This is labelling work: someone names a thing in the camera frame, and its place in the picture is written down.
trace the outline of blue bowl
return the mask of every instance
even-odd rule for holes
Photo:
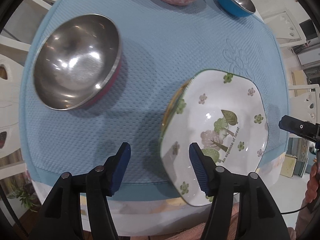
[[[247,17],[256,12],[251,0],[218,0],[220,5],[229,13],[238,17]]]

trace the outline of blue quilted placemat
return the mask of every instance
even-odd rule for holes
[[[123,40],[120,73],[91,108],[48,109],[33,87],[36,51],[60,24],[88,13],[110,17],[118,26]],[[160,124],[175,91],[203,69],[232,72],[255,83],[269,129],[260,164],[284,152],[287,133],[278,122],[288,114],[285,72],[275,39],[259,19],[233,17],[216,0],[186,7],[161,0],[58,0],[36,33],[21,85],[21,147],[31,177],[53,186],[64,171],[86,173],[128,142],[132,157],[113,199],[179,196],[159,157]]]

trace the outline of black cable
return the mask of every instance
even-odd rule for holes
[[[299,212],[300,210],[306,208],[307,206],[308,206],[308,205],[305,205],[304,207],[299,208],[299,209],[297,209],[297,210],[295,210],[295,211],[290,211],[290,212],[281,213],[281,215],[287,215],[287,214],[292,214],[292,213],[295,213],[295,212]]]
[[[15,212],[13,211],[7,196],[5,195],[3,188],[0,185],[0,197],[3,200],[3,203],[5,205],[5,207],[7,208],[7,210],[9,211],[9,214],[11,215],[11,217],[13,218],[14,222],[17,224],[17,226],[20,228],[20,230],[22,231],[22,233],[28,238],[29,234],[27,233],[27,231],[24,229],[24,227],[22,226],[22,224],[20,223],[19,219],[17,218]]]

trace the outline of square plate with floral pattern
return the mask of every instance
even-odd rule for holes
[[[257,87],[249,80],[205,70],[183,85],[167,108],[160,155],[171,181],[192,206],[212,202],[200,190],[189,145],[232,173],[255,171],[266,148],[268,125]]]

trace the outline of green flower print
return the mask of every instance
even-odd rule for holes
[[[263,120],[263,117],[261,116],[261,114],[258,114],[254,117],[255,123],[261,123],[262,120]]]
[[[244,149],[244,142],[239,142],[238,149],[239,151]]]
[[[230,83],[231,82],[231,80],[232,80],[232,78],[233,78],[233,74],[231,74],[231,73],[228,73],[227,75],[225,75],[224,77],[223,77],[223,79],[224,79],[224,83]]]
[[[186,107],[187,103],[184,101],[184,99],[181,99],[178,103],[177,106],[177,114],[182,114],[183,113],[183,109]]]
[[[213,201],[213,197],[208,197],[208,196],[205,196],[206,199],[209,199],[209,202],[212,202]]]
[[[181,195],[189,192],[188,187],[189,187],[189,184],[188,184],[188,183],[186,184],[186,182],[184,181],[184,182],[182,183],[182,185],[180,186]]]

